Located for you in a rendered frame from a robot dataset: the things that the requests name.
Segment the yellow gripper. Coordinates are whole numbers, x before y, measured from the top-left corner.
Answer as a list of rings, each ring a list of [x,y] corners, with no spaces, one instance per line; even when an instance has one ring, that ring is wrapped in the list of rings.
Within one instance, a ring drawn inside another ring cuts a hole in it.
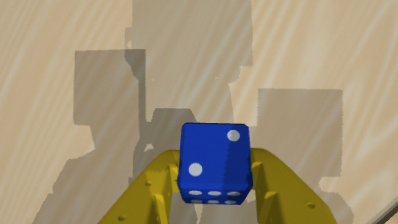
[[[338,224],[328,205],[284,162],[251,149],[258,224]],[[98,224],[169,224],[172,192],[179,192],[180,150],[159,154]]]

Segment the blue die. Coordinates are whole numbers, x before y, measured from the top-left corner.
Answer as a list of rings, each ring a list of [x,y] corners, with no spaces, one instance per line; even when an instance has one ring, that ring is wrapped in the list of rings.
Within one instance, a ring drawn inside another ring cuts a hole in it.
[[[185,123],[177,186],[189,204],[241,205],[253,187],[249,127]]]

